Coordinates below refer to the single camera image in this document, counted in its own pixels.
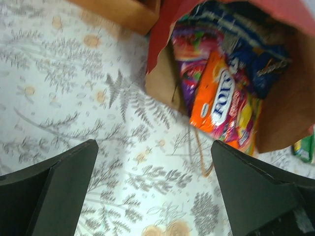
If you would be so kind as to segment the blue snack packet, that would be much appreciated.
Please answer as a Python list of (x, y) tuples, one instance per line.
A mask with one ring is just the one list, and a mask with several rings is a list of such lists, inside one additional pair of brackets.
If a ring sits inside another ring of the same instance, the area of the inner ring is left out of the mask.
[(284, 33), (276, 30), (285, 27), (249, 2), (205, 1), (189, 17), (224, 34), (221, 49), (231, 73), (261, 99), (292, 63), (284, 48)]

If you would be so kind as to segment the orange candy packet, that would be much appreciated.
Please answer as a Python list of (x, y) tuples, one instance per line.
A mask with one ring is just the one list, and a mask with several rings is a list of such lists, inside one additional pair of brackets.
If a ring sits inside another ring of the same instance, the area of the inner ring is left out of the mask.
[(213, 139), (224, 139), (234, 91), (235, 80), (224, 56), (211, 52), (197, 88), (190, 124)]

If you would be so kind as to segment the red paper bag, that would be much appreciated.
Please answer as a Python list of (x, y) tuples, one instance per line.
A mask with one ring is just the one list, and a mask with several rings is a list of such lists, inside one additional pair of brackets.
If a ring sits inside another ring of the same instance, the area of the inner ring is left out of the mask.
[[(315, 123), (315, 7), (313, 1), (303, 0), (254, 0), (252, 4), (293, 27), (285, 39), (292, 66), (271, 88), (258, 123), (256, 147), (264, 153), (294, 144)], [(182, 114), (186, 108), (175, 88), (175, 61), (167, 44), (176, 21), (196, 5), (195, 0), (164, 1), (150, 35), (146, 92)]]

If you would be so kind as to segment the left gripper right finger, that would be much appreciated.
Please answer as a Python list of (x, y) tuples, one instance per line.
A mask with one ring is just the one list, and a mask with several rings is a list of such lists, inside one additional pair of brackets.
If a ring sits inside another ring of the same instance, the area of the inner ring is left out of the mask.
[(235, 236), (313, 236), (315, 181), (214, 141), (212, 160)]

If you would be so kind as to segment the green snack packet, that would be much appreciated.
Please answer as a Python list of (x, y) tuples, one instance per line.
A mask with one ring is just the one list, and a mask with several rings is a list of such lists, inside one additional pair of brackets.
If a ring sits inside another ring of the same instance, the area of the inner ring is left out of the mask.
[(315, 163), (315, 135), (309, 135), (292, 145), (295, 156), (305, 163)]

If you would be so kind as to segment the floral table mat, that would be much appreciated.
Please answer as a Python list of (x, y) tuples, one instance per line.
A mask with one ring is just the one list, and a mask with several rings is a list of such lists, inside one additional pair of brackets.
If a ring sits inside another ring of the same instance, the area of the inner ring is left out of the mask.
[(0, 177), (89, 139), (72, 236), (230, 236), (213, 140), (145, 92), (149, 39), (65, 0), (0, 3)]

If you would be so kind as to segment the yellow candy packet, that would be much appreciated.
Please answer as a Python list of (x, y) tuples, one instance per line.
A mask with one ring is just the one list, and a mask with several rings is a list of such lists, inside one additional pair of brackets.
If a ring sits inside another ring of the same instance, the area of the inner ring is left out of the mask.
[(236, 90), (218, 139), (252, 156), (254, 153), (256, 124), (262, 100), (245, 90)]

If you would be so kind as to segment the orange wooden tray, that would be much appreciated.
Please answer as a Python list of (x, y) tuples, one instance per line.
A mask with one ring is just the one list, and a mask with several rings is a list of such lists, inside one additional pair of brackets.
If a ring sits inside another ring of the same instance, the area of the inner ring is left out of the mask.
[(161, 0), (72, 0), (73, 4), (140, 35), (159, 18)]

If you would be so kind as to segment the purple candy packet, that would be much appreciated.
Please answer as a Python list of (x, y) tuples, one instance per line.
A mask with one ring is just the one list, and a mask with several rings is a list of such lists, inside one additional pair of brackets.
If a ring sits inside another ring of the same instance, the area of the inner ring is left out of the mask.
[(171, 43), (189, 116), (209, 55), (220, 47), (223, 40), (223, 33), (214, 28), (178, 26), (173, 29)]

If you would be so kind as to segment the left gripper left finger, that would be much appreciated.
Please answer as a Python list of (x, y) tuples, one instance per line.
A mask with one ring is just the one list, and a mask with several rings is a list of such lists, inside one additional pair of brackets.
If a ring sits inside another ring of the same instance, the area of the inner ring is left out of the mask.
[(98, 145), (87, 140), (55, 157), (0, 177), (2, 236), (72, 236)]

